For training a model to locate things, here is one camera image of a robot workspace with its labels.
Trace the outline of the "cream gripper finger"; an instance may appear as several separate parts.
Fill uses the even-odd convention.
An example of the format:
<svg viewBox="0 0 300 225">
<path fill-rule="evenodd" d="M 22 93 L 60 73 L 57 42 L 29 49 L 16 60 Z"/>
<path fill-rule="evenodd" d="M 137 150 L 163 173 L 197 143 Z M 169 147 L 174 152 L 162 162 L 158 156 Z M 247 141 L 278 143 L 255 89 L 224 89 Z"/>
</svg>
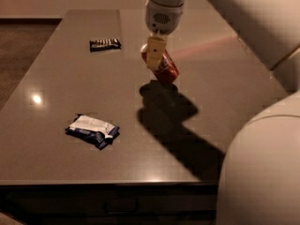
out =
<svg viewBox="0 0 300 225">
<path fill-rule="evenodd" d="M 167 42 L 162 37 L 151 36 L 147 39 L 146 64 L 150 69 L 156 70 L 158 68 L 166 46 Z"/>
</svg>

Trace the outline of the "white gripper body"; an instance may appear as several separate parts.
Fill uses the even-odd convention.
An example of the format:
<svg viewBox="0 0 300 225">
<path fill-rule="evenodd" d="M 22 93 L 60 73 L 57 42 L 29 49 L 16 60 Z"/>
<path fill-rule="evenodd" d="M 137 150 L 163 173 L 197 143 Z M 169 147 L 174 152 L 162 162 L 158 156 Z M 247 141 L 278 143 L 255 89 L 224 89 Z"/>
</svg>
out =
<svg viewBox="0 0 300 225">
<path fill-rule="evenodd" d="M 183 14 L 183 7 L 167 7 L 147 0 L 145 4 L 145 23 L 154 34 L 171 34 L 178 26 Z"/>
</svg>

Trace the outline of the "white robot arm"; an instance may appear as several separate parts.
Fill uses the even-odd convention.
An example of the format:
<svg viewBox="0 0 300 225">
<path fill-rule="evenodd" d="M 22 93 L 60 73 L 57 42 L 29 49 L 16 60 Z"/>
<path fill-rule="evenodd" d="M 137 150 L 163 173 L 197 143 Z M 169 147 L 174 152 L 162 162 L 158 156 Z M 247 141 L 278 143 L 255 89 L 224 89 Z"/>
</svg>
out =
<svg viewBox="0 0 300 225">
<path fill-rule="evenodd" d="M 228 83 L 265 96 L 275 81 L 288 96 L 246 122 L 226 148 L 216 225 L 300 225 L 300 0 L 208 0 L 259 65 L 228 70 Z M 146 0 L 145 21 L 169 35 L 185 0 Z"/>
</svg>

